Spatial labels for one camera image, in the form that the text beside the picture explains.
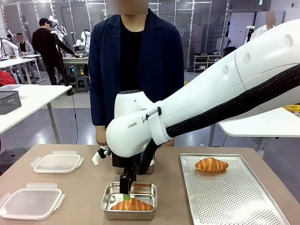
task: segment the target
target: navy blazer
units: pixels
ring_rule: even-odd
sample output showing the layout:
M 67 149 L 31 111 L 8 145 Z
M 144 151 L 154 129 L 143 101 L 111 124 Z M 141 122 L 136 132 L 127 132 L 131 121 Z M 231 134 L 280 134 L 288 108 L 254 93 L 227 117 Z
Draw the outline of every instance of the navy blazer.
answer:
M 120 92 L 120 15 L 95 25 L 90 40 L 90 104 L 95 126 L 114 118 Z M 163 100 L 183 86 L 183 51 L 175 26 L 151 10 L 142 35 L 138 62 L 138 89 L 152 101 Z

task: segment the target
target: shoe rack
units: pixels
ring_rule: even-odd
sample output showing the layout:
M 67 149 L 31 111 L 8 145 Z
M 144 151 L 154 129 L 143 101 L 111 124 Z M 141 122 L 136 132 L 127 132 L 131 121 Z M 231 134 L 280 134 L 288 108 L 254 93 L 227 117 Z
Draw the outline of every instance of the shoe rack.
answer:
M 194 55 L 194 60 L 193 60 L 193 69 L 194 69 L 194 72 L 197 71 L 197 70 L 206 70 L 211 64 L 214 64 L 216 63 L 217 61 L 215 61 L 216 59 L 217 60 L 220 60 L 222 58 L 222 55 Z

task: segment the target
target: croissant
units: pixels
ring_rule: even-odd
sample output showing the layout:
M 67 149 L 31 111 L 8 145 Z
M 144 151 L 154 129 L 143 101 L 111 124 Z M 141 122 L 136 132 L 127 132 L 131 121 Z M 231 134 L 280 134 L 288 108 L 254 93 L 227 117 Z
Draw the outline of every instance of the croissant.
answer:
M 138 210 L 138 211 L 149 211 L 154 209 L 152 205 L 141 202 L 136 198 L 130 200 L 124 200 L 118 204 L 112 206 L 111 210 Z
M 195 167 L 197 170 L 205 172 L 220 172 L 227 169 L 228 163 L 215 158 L 205 158 L 196 163 Z

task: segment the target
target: gray jacket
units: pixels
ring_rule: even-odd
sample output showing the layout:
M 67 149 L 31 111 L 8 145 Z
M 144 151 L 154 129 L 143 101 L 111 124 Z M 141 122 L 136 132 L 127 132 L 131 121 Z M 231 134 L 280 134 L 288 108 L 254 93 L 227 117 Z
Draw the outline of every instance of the gray jacket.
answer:
M 25 41 L 25 48 L 26 48 L 26 55 L 33 55 L 34 54 L 33 47 L 28 41 Z

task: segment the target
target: gray stool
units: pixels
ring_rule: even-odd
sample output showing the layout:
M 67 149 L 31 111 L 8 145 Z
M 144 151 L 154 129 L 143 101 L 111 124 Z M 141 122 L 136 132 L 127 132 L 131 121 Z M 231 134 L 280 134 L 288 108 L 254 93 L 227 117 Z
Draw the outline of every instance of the gray stool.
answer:
M 29 148 L 7 149 L 0 154 L 0 173 L 4 173 L 9 169 L 19 158 L 21 158 Z
M 79 87 L 79 81 L 83 81 L 83 82 L 80 83 L 81 85 L 84 84 L 83 88 Z M 75 85 L 76 86 L 76 93 L 82 92 L 82 91 L 89 92 L 90 89 L 89 89 L 88 80 L 86 78 L 86 75 L 84 75 L 84 76 L 76 76 L 75 77 L 75 82 L 76 82 L 76 85 Z

